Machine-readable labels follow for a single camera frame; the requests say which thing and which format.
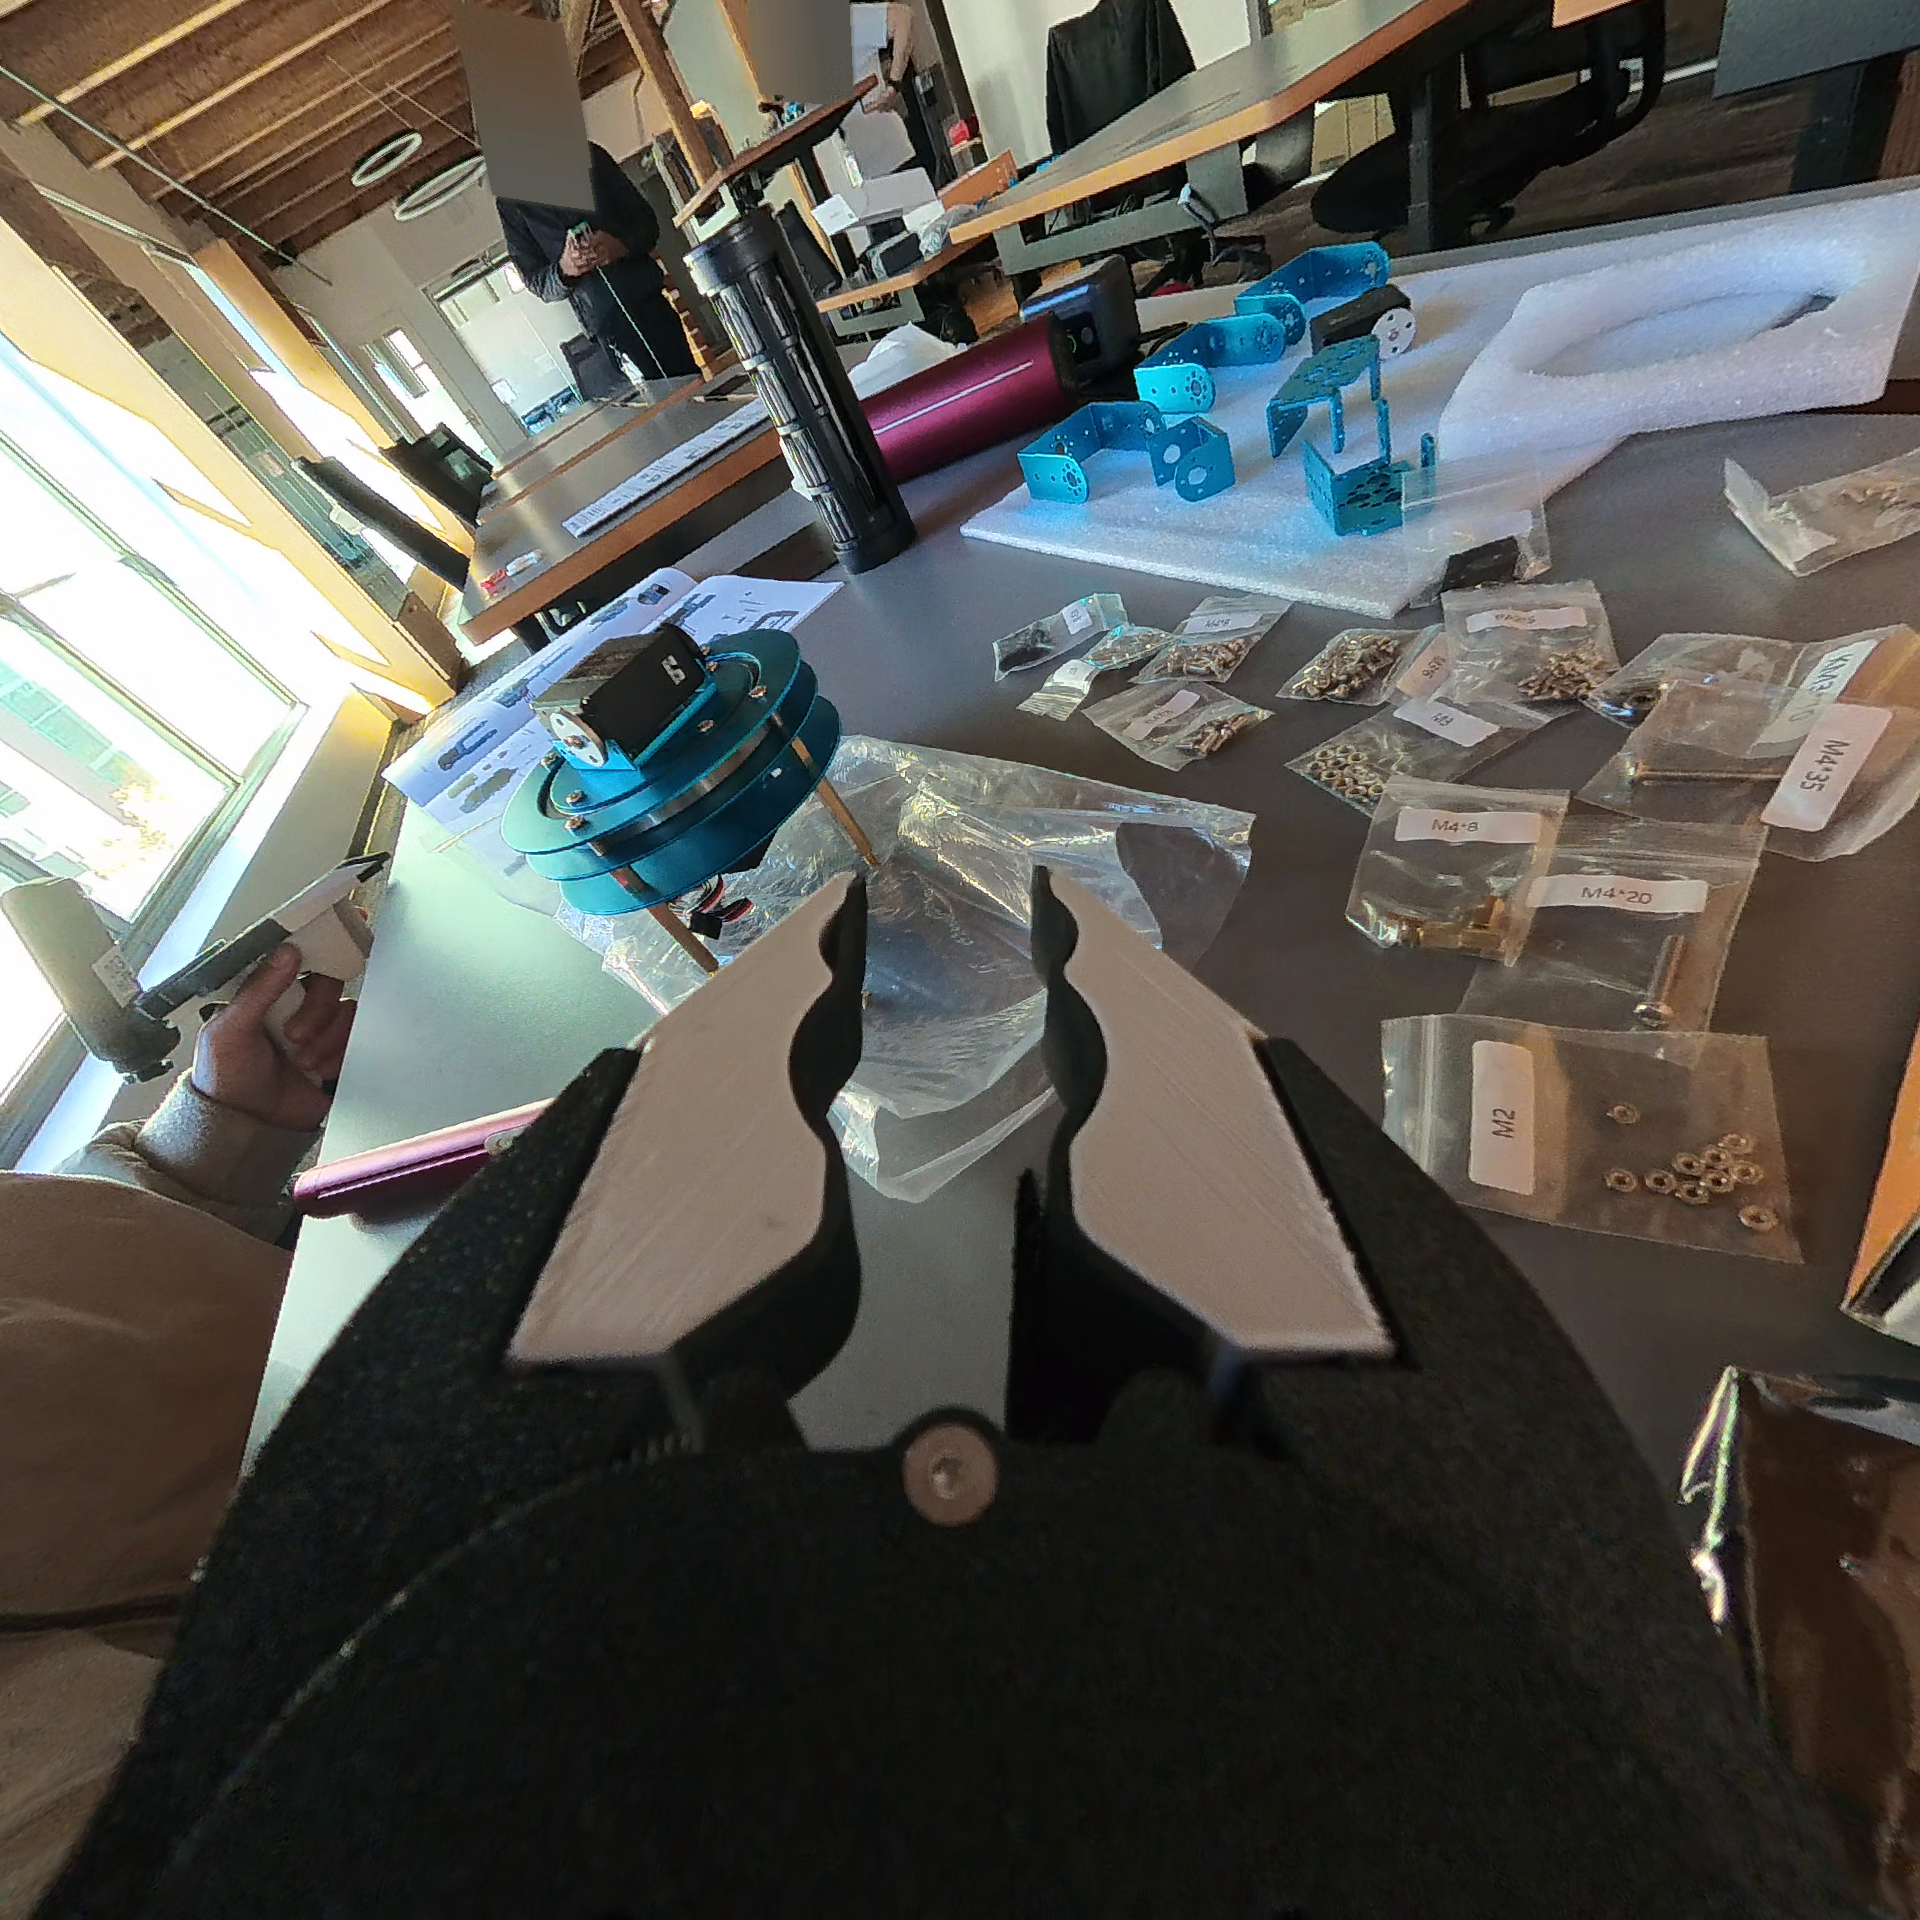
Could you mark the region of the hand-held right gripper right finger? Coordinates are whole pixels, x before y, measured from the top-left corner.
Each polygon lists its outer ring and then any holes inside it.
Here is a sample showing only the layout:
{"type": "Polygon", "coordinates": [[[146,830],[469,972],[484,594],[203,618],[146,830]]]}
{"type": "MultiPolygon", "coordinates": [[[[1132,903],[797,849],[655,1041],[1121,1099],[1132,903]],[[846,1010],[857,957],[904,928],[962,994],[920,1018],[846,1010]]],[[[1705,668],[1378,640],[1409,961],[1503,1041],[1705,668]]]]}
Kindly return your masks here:
{"type": "Polygon", "coordinates": [[[1034,967],[1057,1129],[1018,1191],[1009,1433],[1085,1443],[1149,1370],[1247,1425],[1269,1365],[1392,1363],[1269,1041],[1051,868],[1034,967]]]}

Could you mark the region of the red electric screwdriver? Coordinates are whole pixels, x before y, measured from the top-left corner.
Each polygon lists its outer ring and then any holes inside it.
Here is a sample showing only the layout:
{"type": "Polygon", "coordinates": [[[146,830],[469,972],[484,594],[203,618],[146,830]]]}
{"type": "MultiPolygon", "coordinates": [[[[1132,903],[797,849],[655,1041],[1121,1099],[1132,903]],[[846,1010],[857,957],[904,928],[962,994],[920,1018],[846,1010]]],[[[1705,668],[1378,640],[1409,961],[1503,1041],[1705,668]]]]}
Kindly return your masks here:
{"type": "Polygon", "coordinates": [[[295,1179],[295,1210],[350,1216],[448,1196],[464,1179],[475,1179],[492,1157],[502,1157],[545,1110],[547,1099],[526,1099],[496,1119],[469,1119],[422,1138],[313,1164],[295,1179]]]}

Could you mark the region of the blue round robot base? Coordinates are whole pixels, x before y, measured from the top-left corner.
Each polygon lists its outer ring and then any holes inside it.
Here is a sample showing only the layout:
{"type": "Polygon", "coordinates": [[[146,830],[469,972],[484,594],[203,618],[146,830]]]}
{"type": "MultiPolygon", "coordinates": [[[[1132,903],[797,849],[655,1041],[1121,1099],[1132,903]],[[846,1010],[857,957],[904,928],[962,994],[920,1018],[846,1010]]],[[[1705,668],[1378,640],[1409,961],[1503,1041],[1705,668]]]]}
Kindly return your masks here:
{"type": "Polygon", "coordinates": [[[671,621],[598,635],[532,698],[532,718],[545,760],[517,783],[502,838],[571,908],[659,916],[707,976],[720,972],[708,941],[740,913],[728,882],[761,868],[811,799],[877,869],[828,783],[840,712],[782,628],[708,648],[671,621]]]}

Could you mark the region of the person's left forearm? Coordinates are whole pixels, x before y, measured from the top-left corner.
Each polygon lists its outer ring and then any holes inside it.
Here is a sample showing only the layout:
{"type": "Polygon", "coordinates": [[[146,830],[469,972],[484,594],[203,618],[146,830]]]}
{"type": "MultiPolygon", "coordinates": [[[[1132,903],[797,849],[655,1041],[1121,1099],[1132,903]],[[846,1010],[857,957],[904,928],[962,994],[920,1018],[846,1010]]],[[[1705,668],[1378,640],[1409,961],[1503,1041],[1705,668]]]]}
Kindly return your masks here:
{"type": "Polygon", "coordinates": [[[222,1107],[176,1075],[146,1120],[111,1120],[94,1142],[56,1164],[69,1179],[111,1179],[203,1210],[256,1244],[295,1226],[295,1179],[313,1157],[325,1129],[270,1129],[222,1107]]]}

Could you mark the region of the grey desk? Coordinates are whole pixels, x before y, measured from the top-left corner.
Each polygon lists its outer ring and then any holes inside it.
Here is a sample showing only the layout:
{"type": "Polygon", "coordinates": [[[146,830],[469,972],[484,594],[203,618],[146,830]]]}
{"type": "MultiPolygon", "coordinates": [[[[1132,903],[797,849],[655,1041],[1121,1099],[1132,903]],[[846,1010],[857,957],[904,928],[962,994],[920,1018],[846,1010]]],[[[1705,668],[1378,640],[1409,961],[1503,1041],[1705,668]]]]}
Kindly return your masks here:
{"type": "MultiPolygon", "coordinates": [[[[1914,451],[1911,382],[1914,335],[1892,361],[1892,413],[1636,437],[1552,503],[1552,552],[1599,580],[1621,648],[1671,628],[1845,635],[1914,621],[1911,550],[1792,580],[1721,508],[1721,461],[1792,491],[1914,451]]],[[[1094,576],[962,537],[1015,481],[1018,452],[993,451],[907,483],[920,550],[811,618],[806,655],[853,729],[1247,809],[1253,869],[1195,972],[1378,1119],[1378,1025],[1449,1010],[1464,967],[1387,957],[1341,926],[1362,814],[1288,772],[1337,712],[1282,702],[1185,772],[1144,768],[1085,718],[1025,716],[993,676],[993,640],[1094,576]]],[[[1914,1380],[1911,1344],[1835,1312],[1914,1032],[1914,820],[1823,868],[1765,858],[1715,1018],[1768,1041],[1808,1264],[1483,1220],[1610,1395],[1663,1500],[1721,1365],[1914,1380]]],[[[635,994],[580,941],[502,903],[406,820],[325,1152],[561,1094],[640,1025],[635,994]]],[[[922,1203],[853,1183],[864,1288],[853,1344],[797,1395],[815,1443],[873,1443],[951,1403],[1003,1414],[1015,1196],[1043,1142],[1051,1120],[1028,1120],[922,1203]]]]}

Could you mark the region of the large clear plastic bag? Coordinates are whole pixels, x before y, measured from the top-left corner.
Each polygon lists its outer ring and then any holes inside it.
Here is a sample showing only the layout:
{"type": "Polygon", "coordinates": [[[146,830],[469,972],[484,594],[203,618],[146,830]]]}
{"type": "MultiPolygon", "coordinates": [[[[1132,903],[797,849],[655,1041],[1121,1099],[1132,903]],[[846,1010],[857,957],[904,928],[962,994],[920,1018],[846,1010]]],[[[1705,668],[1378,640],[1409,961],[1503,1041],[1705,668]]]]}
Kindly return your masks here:
{"type": "Polygon", "coordinates": [[[836,793],[877,847],[860,1062],[828,1107],[853,1174],[927,1202],[1051,1099],[1034,868],[1195,967],[1224,926],[1253,814],[877,737],[836,793]]]}

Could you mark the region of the printed instruction manual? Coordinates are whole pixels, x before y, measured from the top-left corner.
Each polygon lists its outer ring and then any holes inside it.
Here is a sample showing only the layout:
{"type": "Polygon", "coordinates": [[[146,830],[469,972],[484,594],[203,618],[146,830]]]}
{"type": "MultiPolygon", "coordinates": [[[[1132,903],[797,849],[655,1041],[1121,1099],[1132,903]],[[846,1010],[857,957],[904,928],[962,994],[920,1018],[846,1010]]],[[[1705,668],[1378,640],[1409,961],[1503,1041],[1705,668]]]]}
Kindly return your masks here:
{"type": "Polygon", "coordinates": [[[386,768],[386,783],[438,820],[484,814],[492,804],[509,804],[545,754],[556,754],[556,737],[532,712],[536,692],[563,686],[563,675],[572,675],[598,640],[648,635],[662,621],[683,628],[683,635],[698,648],[756,628],[794,631],[828,594],[836,582],[779,582],[746,576],[693,580],[683,569],[659,569],[635,592],[556,635],[545,651],[438,712],[386,768]]]}

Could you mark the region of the flat white foam sheet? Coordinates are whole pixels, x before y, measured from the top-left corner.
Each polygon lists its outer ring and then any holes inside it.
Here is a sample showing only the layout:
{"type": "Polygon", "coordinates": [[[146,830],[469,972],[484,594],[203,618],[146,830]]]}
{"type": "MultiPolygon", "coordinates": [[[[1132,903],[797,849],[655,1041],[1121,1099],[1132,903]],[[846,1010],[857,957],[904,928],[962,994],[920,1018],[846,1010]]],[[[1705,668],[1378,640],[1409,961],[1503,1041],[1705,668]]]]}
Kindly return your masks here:
{"type": "Polygon", "coordinates": [[[1210,371],[1206,423],[1224,437],[1238,471],[1224,491],[1185,503],[1176,481],[1152,481],[1144,451],[1094,451],[1074,503],[1041,503],[1018,483],[962,531],[976,550],[1051,552],[1092,569],[1273,592],[1356,618],[1402,612],[1441,580],[1449,552],[1538,531],[1543,503],[1604,461],[1604,451],[1559,451],[1552,461],[1524,445],[1474,445],[1490,423],[1486,403],[1446,419],[1459,377],[1524,294],[1592,259],[1592,251],[1524,251],[1402,279],[1414,345],[1378,361],[1387,461],[1402,467],[1387,481],[1387,508],[1409,508],[1402,525],[1337,531],[1312,503],[1312,452],[1337,481],[1362,475],[1383,452],[1368,371],[1341,389],[1348,451],[1332,451],[1332,408],[1314,396],[1297,431],[1273,452],[1269,403],[1312,361],[1312,345],[1294,345],[1282,361],[1210,371]]]}

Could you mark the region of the orange white cardboard box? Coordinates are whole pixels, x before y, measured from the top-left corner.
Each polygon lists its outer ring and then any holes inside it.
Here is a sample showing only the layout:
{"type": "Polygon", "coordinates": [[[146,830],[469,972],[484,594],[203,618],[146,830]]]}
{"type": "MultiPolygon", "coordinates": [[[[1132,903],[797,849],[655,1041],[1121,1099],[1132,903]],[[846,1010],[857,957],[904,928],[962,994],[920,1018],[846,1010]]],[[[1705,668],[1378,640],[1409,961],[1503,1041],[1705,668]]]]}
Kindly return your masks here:
{"type": "Polygon", "coordinates": [[[1880,1183],[1862,1216],[1841,1313],[1920,1344],[1920,1041],[1911,1041],[1897,1099],[1882,1131],[1880,1183]]]}

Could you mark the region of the white printed sheet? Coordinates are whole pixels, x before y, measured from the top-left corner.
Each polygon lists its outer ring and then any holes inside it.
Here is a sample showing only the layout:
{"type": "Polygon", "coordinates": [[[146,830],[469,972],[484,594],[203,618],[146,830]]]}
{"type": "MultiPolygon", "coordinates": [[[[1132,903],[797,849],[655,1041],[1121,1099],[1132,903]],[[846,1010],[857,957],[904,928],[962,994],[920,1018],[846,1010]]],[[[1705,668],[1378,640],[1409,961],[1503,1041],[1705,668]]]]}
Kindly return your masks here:
{"type": "Polygon", "coordinates": [[[730,451],[730,445],[740,445],[761,430],[768,430],[768,408],[740,408],[740,413],[720,419],[715,430],[671,445],[669,452],[659,452],[655,467],[640,467],[635,475],[625,475],[623,483],[610,483],[607,497],[580,508],[572,515],[563,515],[563,531],[589,537],[595,525],[625,515],[648,497],[669,491],[677,475],[698,471],[707,461],[715,461],[720,451],[730,451]]]}

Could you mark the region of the set of blue metal brackets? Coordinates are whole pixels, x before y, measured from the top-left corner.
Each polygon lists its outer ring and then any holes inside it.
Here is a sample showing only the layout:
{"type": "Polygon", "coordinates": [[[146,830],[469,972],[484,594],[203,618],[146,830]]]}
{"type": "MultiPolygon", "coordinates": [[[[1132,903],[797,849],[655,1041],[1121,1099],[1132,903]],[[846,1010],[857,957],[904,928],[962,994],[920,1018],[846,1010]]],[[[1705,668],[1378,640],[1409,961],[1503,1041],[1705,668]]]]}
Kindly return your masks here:
{"type": "Polygon", "coordinates": [[[1224,318],[1201,318],[1161,345],[1136,371],[1132,403],[1092,403],[1025,451],[1025,483],[1051,508],[1092,503],[1099,452],[1144,452],[1161,491],[1201,508],[1238,491],[1233,431],[1216,430],[1219,371],[1273,371],[1294,348],[1306,361],[1261,408],[1273,461],[1297,451],[1306,497],[1337,537],[1378,537],[1402,525],[1402,481],[1436,471],[1436,437],[1420,467],[1392,461],[1383,361],[1374,340],[1312,348],[1312,318],[1383,288],[1387,251],[1378,241],[1297,251],[1278,270],[1238,294],[1224,318]]]}

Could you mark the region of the shiny bag of dark parts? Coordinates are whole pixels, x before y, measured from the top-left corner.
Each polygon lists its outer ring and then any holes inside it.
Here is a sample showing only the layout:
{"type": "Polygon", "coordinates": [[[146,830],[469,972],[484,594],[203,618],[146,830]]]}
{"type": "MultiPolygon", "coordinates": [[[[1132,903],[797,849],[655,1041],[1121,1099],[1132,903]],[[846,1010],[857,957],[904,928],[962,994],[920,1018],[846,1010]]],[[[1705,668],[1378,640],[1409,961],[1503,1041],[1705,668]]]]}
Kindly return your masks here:
{"type": "Polygon", "coordinates": [[[1705,1611],[1860,1900],[1920,1915],[1920,1390],[1726,1365],[1681,1505],[1705,1611]]]}

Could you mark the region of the black bit holder cylinder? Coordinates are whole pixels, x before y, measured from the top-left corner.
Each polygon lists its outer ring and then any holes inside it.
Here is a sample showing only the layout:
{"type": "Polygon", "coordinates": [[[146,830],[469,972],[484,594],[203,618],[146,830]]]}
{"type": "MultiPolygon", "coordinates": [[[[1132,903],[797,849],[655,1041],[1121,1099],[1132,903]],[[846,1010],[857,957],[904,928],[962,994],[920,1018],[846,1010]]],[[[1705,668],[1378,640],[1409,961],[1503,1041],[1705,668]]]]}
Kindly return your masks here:
{"type": "Polygon", "coordinates": [[[836,563],[864,576],[916,550],[920,525],[883,467],[836,335],[806,294],[779,213],[761,203],[740,207],[688,251],[688,270],[750,363],[794,483],[822,511],[836,563]]]}

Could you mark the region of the black servo motor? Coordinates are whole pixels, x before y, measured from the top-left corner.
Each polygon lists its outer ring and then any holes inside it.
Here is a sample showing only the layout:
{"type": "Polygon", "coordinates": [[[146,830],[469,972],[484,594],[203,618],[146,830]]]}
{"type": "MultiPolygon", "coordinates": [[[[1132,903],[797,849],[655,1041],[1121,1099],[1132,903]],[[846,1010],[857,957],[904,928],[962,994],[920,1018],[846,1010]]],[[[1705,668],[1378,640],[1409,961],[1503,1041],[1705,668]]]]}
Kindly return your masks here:
{"type": "Polygon", "coordinates": [[[1414,348],[1420,318],[1414,318],[1414,301],[1399,284],[1368,288],[1362,300],[1337,301],[1337,308],[1312,318],[1312,348],[1314,356],[1356,345],[1356,340],[1374,340],[1378,361],[1392,361],[1392,356],[1414,348]]]}

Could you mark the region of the black jacket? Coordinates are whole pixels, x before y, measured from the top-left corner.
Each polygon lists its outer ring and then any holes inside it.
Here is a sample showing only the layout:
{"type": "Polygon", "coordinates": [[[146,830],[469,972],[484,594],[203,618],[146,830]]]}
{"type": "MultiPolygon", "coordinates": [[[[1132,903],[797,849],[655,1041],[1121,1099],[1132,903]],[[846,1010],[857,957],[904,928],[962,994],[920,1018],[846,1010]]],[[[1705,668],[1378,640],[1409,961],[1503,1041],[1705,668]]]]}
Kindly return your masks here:
{"type": "Polygon", "coordinates": [[[1051,153],[1092,142],[1127,110],[1189,78],[1189,35],[1170,0],[1099,0],[1043,35],[1051,153]]]}

